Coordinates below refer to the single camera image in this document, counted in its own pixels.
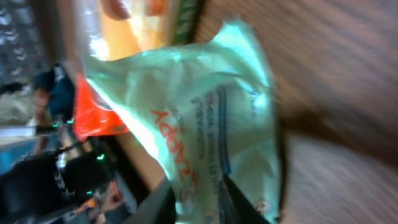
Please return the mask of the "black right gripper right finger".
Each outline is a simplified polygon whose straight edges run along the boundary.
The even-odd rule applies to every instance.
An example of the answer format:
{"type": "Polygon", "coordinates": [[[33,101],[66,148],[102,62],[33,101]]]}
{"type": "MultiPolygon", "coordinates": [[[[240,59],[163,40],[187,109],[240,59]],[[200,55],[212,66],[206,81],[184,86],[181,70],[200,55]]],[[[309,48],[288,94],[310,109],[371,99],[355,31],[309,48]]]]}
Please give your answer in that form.
{"type": "Polygon", "coordinates": [[[221,223],[270,224],[254,209],[227,175],[221,180],[221,223]]]}

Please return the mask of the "teal snack wrapper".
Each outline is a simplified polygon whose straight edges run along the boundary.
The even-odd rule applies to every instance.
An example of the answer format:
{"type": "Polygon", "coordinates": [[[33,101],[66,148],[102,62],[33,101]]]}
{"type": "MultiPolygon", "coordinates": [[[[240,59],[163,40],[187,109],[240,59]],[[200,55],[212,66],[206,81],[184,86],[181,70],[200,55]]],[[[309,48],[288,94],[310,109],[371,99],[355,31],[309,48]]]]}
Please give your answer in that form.
{"type": "Polygon", "coordinates": [[[124,59],[124,91],[97,92],[162,166],[178,223],[221,223],[227,175],[269,223],[279,217],[281,166],[274,81],[251,26],[226,21],[205,44],[124,59]]]}

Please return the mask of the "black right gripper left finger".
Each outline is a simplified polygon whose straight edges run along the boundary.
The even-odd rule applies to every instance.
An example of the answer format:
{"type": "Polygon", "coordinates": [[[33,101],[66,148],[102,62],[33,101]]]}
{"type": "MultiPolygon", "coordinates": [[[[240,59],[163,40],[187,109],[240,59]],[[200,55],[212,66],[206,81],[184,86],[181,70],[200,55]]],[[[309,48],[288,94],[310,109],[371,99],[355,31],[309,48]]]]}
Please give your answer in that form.
{"type": "Polygon", "coordinates": [[[176,217],[174,193],[164,178],[123,224],[175,224],[176,217]]]}

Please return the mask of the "orange biscuit packet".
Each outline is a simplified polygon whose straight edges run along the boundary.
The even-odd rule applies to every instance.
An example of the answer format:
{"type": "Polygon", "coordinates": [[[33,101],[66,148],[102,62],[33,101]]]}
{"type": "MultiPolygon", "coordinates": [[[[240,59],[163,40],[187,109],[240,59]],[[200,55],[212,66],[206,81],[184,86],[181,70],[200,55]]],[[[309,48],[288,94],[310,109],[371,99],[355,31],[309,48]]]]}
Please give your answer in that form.
{"type": "Polygon", "coordinates": [[[78,75],[73,130],[80,140],[128,128],[96,91],[96,82],[124,91],[132,55],[191,41],[202,0],[76,0],[78,75]]]}

